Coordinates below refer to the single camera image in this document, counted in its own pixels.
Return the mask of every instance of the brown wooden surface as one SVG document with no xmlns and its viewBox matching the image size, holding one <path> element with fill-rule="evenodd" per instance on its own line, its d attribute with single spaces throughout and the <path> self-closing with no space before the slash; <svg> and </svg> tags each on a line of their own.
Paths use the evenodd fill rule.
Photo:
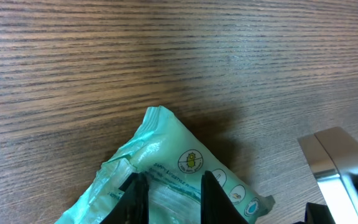
<svg viewBox="0 0 358 224">
<path fill-rule="evenodd" d="M 296 139 L 358 137 L 358 0 L 0 0 L 0 223 L 51 223 L 164 105 L 293 223 Z"/>
</svg>

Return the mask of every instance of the white circular symbol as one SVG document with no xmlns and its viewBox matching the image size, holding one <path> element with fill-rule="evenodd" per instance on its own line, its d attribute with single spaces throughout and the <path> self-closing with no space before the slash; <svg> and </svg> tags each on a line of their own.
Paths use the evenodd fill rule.
<svg viewBox="0 0 358 224">
<path fill-rule="evenodd" d="M 244 210 L 244 214 L 246 216 L 253 215 L 253 214 L 255 214 L 255 212 L 258 211 L 258 209 L 259 209 L 259 199 L 254 198 L 246 206 L 246 209 Z"/>
<path fill-rule="evenodd" d="M 179 169 L 186 174 L 197 172 L 202 166 L 203 156 L 199 151 L 194 149 L 183 153 L 178 160 Z"/>
<path fill-rule="evenodd" d="M 240 203 L 246 197 L 246 189 L 242 185 L 235 186 L 229 194 L 229 199 L 233 205 Z"/>
<path fill-rule="evenodd" d="M 212 174 L 215 176 L 216 180 L 219 182 L 219 185 L 223 187 L 224 183 L 226 183 L 226 174 L 221 169 L 216 169 L 212 171 Z"/>
</svg>

